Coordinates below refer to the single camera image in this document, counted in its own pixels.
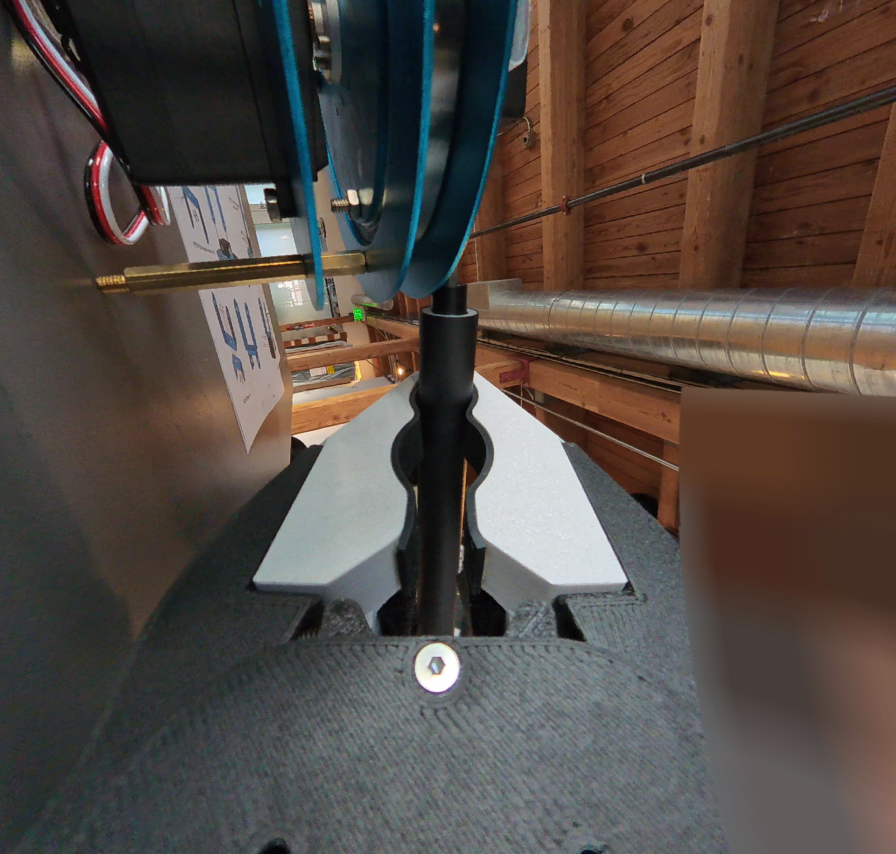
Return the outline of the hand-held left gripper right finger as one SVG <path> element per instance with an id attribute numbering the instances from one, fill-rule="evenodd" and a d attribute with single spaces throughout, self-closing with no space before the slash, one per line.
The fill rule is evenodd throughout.
<path id="1" fill-rule="evenodd" d="M 485 550 L 481 587 L 502 607 L 621 591 L 628 579 L 561 438 L 490 381 L 474 380 L 471 414 L 487 445 L 470 512 Z"/>

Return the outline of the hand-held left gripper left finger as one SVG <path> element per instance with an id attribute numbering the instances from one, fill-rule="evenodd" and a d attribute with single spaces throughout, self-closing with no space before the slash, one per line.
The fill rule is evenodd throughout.
<path id="1" fill-rule="evenodd" d="M 414 417 L 415 376 L 322 446 L 307 481 L 252 581 L 260 591 L 350 599 L 374 617 L 399 589 L 396 551 L 408 522 L 408 490 L 392 447 Z"/>

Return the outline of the blue toy robot arm base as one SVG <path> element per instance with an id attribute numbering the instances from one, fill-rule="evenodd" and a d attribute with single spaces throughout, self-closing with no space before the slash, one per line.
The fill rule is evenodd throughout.
<path id="1" fill-rule="evenodd" d="M 462 253 L 501 119 L 517 0 L 43 0 L 140 184 L 357 194 L 364 290 L 422 298 Z"/>

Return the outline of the grey desk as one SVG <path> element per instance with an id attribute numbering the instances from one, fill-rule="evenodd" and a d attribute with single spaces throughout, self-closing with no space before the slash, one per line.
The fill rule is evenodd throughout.
<path id="1" fill-rule="evenodd" d="M 2 8 L 2 851 L 79 761 L 176 577 L 287 464 L 287 403 L 247 452 L 199 295 L 97 275 L 186 260 L 174 224 L 103 242 L 98 136 Z"/>

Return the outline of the printed instruction sheet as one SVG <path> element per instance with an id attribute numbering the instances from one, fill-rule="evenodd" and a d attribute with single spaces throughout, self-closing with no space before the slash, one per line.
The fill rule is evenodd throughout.
<path id="1" fill-rule="evenodd" d="M 171 186 L 167 191 L 189 262 L 258 255 L 239 187 Z M 247 450 L 284 394 L 265 292 L 262 285 L 255 285 L 198 293 Z"/>

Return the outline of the black ceiling pipe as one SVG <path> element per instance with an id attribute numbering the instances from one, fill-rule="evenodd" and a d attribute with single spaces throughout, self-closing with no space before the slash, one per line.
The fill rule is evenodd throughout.
<path id="1" fill-rule="evenodd" d="M 686 173 L 694 168 L 709 165 L 714 162 L 740 155 L 745 152 L 752 151 L 771 143 L 789 139 L 799 134 L 812 131 L 826 125 L 846 120 L 852 116 L 866 113 L 871 110 L 889 106 L 895 102 L 895 86 L 887 86 L 872 94 L 865 95 L 860 98 L 854 98 L 837 106 L 832 106 L 821 111 L 812 113 L 806 117 L 792 120 L 784 124 L 780 124 L 767 131 L 762 131 L 756 135 L 750 136 L 740 141 L 727 143 L 725 145 L 702 152 L 698 155 L 692 155 L 688 158 L 678 160 L 674 163 L 664 165 L 654 170 L 644 172 L 639 176 L 633 176 L 625 181 L 604 187 L 595 191 L 591 191 L 575 198 L 565 197 L 561 202 L 541 210 L 535 210 L 516 219 L 502 222 L 495 226 L 490 226 L 483 230 L 474 232 L 470 237 L 473 239 L 491 234 L 504 232 L 511 228 L 526 225 L 535 221 L 543 220 L 557 213 L 563 215 L 570 214 L 573 210 L 578 209 L 593 201 L 609 198 L 635 188 L 645 185 L 654 184 L 660 180 L 678 176 Z"/>

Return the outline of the silver air duct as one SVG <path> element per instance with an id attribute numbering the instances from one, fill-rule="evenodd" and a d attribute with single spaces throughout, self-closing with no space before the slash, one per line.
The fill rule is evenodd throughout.
<path id="1" fill-rule="evenodd" d="M 799 389 L 895 395 L 895 299 L 879 289 L 531 292 L 467 287 L 483 328 Z"/>

